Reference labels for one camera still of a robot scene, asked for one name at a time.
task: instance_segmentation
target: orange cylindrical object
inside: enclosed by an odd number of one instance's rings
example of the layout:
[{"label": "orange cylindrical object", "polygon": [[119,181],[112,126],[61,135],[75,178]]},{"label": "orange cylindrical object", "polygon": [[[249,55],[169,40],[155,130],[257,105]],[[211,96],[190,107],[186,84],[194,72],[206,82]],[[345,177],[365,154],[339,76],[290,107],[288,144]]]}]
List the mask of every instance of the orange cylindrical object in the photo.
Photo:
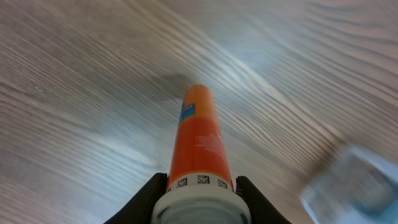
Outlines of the orange cylindrical object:
[{"label": "orange cylindrical object", "polygon": [[199,172],[233,185],[213,96],[204,85],[194,85],[185,94],[167,187]]}]

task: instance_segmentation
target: wooden table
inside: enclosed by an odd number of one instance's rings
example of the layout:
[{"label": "wooden table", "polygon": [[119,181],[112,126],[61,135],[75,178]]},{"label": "wooden table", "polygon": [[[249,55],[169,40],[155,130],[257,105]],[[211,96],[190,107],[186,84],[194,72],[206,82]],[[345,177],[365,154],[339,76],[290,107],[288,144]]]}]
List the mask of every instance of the wooden table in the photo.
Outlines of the wooden table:
[{"label": "wooden table", "polygon": [[102,223],[167,172],[184,91],[292,222],[347,142],[398,162],[395,0],[0,0],[0,223]]}]

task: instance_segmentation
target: orange tube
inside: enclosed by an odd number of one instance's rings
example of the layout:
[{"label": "orange tube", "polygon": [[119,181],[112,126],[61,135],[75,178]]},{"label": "orange tube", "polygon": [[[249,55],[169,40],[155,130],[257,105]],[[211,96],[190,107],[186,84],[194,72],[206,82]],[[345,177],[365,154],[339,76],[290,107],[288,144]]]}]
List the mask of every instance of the orange tube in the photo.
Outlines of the orange tube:
[{"label": "orange tube", "polygon": [[204,85],[194,85],[185,94],[167,192],[194,184],[233,191],[213,96]]}]

